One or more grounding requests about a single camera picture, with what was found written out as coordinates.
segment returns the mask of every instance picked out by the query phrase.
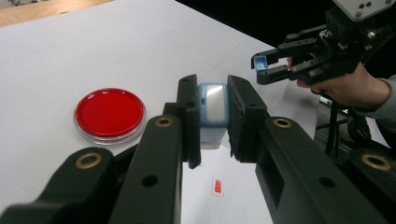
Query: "white table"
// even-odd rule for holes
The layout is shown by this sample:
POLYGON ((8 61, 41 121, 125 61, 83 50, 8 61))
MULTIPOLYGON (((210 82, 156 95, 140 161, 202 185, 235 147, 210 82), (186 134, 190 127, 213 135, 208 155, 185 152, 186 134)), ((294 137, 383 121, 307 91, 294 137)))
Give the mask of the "white table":
MULTIPOLYGON (((175 102, 180 78, 249 80, 271 116, 296 120, 313 138, 318 96, 294 82, 256 84, 250 57, 271 47, 171 0, 116 0, 0 29, 0 213, 35 200, 77 150, 95 144, 73 122, 78 101, 117 87, 144 102, 147 118, 175 102)), ((114 155, 129 144, 108 147, 114 155)), ((254 164, 229 156, 227 136, 202 165, 184 167, 182 223, 272 223, 254 164), (210 194, 221 179, 224 196, 210 194)))

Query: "light blue box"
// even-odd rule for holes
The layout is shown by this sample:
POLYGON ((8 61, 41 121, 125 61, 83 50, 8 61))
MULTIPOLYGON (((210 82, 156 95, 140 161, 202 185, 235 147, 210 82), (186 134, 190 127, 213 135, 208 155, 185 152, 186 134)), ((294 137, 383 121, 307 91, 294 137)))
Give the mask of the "light blue box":
POLYGON ((198 85, 201 104, 201 148, 216 149, 227 132, 230 122, 227 85, 202 83, 198 85))

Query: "small red object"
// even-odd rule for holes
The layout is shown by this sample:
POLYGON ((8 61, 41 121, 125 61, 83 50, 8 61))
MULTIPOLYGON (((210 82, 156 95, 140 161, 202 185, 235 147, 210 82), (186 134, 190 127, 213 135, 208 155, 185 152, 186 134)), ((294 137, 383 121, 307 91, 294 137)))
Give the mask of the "small red object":
POLYGON ((83 134, 104 143, 130 138, 144 117, 142 101, 129 91, 115 88, 89 93, 75 111, 75 122, 83 134))
POLYGON ((215 192, 216 192, 216 193, 221 193, 221 181, 220 181, 220 180, 216 180, 216 183, 215 183, 215 192))

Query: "black cable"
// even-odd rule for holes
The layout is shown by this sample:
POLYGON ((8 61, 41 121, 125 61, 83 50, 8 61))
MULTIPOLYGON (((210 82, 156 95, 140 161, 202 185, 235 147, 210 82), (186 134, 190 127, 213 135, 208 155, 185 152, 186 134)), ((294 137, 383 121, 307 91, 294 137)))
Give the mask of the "black cable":
POLYGON ((334 157, 338 158, 338 149, 339 149, 339 142, 340 142, 340 125, 335 125, 335 146, 334 146, 334 157))
MULTIPOLYGON (((341 124, 345 124, 345 123, 347 123, 347 119, 337 120, 338 126, 340 126, 341 124)), ((330 127, 330 123, 320 124, 317 126, 316 130, 323 129, 323 128, 329 128, 329 127, 330 127)))
POLYGON ((332 101, 332 108, 330 112, 330 127, 329 135, 327 137, 327 144, 325 153, 330 154, 332 152, 332 145, 334 143, 335 129, 337 127, 337 114, 338 114, 338 103, 332 101))

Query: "wooden floor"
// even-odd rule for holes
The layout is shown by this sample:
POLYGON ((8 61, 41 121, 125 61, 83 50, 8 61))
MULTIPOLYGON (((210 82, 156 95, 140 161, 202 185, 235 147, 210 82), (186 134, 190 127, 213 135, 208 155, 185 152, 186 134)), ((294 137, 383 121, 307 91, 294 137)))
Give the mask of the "wooden floor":
POLYGON ((0 27, 97 6, 113 0, 49 0, 0 9, 0 27))

